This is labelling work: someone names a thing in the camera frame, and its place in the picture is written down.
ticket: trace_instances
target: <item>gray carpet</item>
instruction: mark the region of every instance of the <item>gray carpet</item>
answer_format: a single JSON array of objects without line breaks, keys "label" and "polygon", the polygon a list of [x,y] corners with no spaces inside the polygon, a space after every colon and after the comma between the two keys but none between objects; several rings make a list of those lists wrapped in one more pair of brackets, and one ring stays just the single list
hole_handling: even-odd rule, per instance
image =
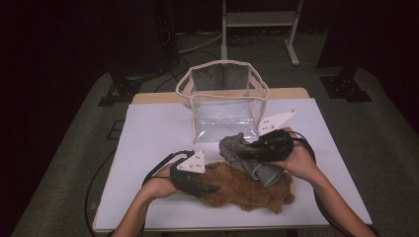
[{"label": "gray carpet", "polygon": [[[355,76],[372,102],[348,103],[329,99],[319,77],[334,75],[339,68],[317,69],[324,35],[295,37],[294,48],[299,67],[293,67],[283,39],[286,36],[251,38],[257,42],[230,47],[229,58],[250,62],[269,87],[303,87],[315,98],[345,164],[365,202],[381,236],[417,236],[419,233],[419,138],[383,91],[378,79],[360,68]],[[207,38],[179,36],[179,46],[188,48]],[[185,68],[219,58],[219,45],[184,55],[173,74]],[[140,92],[153,92],[171,74],[143,83]],[[61,142],[30,205],[13,236],[90,236],[85,222],[84,202],[88,196],[88,219],[91,223],[100,201],[119,131],[110,131],[124,119],[128,103],[98,107],[106,96],[112,79],[100,77],[80,108]],[[174,91],[175,80],[159,89]],[[333,236],[329,228],[298,230],[299,236]],[[146,233],[159,236],[159,233]],[[177,233],[175,236],[285,236],[283,231]]]}]

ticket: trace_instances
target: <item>white shelf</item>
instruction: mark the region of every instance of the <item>white shelf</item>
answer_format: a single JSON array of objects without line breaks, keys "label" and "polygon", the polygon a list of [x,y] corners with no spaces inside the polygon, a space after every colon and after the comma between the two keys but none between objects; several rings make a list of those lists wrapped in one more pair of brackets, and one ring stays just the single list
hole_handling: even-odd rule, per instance
[{"label": "white shelf", "polygon": [[227,13],[227,27],[275,27],[292,26],[295,12],[244,12]]}]

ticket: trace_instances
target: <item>fur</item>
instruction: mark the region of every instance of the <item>fur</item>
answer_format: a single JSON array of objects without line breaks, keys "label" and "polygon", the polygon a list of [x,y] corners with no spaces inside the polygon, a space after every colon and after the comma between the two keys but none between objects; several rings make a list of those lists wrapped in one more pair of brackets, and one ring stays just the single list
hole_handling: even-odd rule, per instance
[{"label": "fur", "polygon": [[234,202],[246,211],[268,207],[278,214],[283,210],[283,204],[294,201],[293,177],[287,172],[273,185],[264,187],[260,181],[253,180],[228,163],[210,163],[206,167],[201,181],[206,185],[220,186],[217,192],[200,197],[200,201],[206,205],[219,207]]}]

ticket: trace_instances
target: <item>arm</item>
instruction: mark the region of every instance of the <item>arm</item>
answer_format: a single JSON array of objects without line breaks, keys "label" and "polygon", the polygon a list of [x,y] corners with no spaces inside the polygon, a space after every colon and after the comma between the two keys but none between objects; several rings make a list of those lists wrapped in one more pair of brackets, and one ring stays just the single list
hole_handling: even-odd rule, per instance
[{"label": "arm", "polygon": [[[170,165],[163,167],[156,176],[169,177]],[[150,204],[157,198],[167,198],[179,193],[170,180],[161,178],[149,180],[136,194],[126,211],[126,215],[112,236],[138,236]]]},{"label": "arm", "polygon": [[351,234],[355,236],[376,236],[346,204],[301,143],[296,142],[294,144],[293,153],[286,160],[272,162],[271,164],[280,166],[297,178],[308,181],[313,186],[327,213]]}]

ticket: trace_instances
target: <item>transparent container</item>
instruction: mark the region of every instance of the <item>transparent container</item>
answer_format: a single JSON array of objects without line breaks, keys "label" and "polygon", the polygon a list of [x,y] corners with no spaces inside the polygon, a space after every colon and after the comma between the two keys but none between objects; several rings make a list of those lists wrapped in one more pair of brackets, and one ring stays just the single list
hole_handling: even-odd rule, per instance
[{"label": "transparent container", "polygon": [[269,88],[250,63],[218,60],[191,67],[176,86],[192,111],[193,142],[244,133],[257,138]]}]

